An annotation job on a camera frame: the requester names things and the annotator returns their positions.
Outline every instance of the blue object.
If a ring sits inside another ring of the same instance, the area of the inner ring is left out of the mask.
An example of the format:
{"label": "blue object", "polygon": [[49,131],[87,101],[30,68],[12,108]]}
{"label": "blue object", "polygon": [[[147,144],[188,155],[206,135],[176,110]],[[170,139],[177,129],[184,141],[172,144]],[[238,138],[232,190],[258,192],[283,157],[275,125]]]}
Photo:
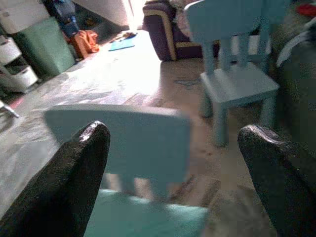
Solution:
{"label": "blue object", "polygon": [[122,41],[115,41],[115,42],[111,43],[111,48],[109,49],[109,51],[134,47],[135,46],[134,38],[135,37],[124,39]]}
{"label": "blue object", "polygon": [[207,215],[203,207],[155,202],[101,189],[84,237],[198,237]]}
{"label": "blue object", "polygon": [[[288,0],[202,0],[185,8],[191,39],[200,43],[203,49],[206,72],[201,74],[204,87],[201,113],[207,117],[214,112],[217,146],[227,143],[226,113],[230,107],[263,101],[261,124],[269,127],[274,125],[279,85],[253,63],[248,62],[249,34],[260,25],[261,42],[258,54],[264,58],[263,46],[269,38],[269,23],[279,21],[284,16],[282,9],[285,10],[283,6],[287,2]],[[231,39],[235,35],[239,36],[238,64],[231,65]],[[215,69],[214,66],[214,40],[221,40],[221,69]]]}
{"label": "blue object", "polygon": [[70,20],[71,21],[67,24],[60,23],[61,29],[69,38],[73,37],[79,31],[79,26],[77,24],[75,16],[72,16]]}

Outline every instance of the white wall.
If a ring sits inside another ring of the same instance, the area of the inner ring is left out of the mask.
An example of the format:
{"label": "white wall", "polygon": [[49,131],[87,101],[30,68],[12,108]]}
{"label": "white wall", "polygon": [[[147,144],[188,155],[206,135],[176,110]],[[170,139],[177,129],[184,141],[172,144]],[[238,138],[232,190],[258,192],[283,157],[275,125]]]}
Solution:
{"label": "white wall", "polygon": [[119,26],[128,25],[128,19],[122,0],[73,0],[73,2]]}

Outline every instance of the gray fabric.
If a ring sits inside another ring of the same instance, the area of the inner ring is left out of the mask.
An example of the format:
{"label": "gray fabric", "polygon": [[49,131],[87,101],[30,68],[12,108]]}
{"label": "gray fabric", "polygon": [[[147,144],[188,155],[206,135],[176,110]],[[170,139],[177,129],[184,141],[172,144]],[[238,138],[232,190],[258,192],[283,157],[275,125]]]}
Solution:
{"label": "gray fabric", "polygon": [[[296,7],[306,1],[290,6],[284,23],[272,27],[271,40],[276,59],[285,44],[304,29],[311,17],[296,12]],[[309,153],[316,156],[316,45],[309,41],[297,44],[291,56],[279,69],[275,81],[280,85],[278,103],[284,110],[293,140],[299,142]]]}

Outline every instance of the floor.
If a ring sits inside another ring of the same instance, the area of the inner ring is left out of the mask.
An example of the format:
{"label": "floor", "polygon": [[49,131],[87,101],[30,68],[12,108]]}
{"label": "floor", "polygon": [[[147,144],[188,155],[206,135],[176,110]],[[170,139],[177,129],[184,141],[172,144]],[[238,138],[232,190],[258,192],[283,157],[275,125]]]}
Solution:
{"label": "floor", "polygon": [[149,35],[136,46],[108,52],[109,45],[17,101],[21,118],[0,114],[0,217],[29,179],[58,149],[43,112],[59,104],[119,104],[180,109],[192,120],[187,180],[174,186],[171,202],[207,206],[206,236],[277,236],[254,191],[238,149],[238,131],[258,121],[260,105],[228,113],[229,145],[213,145],[212,118],[199,116],[202,59],[161,62]]}

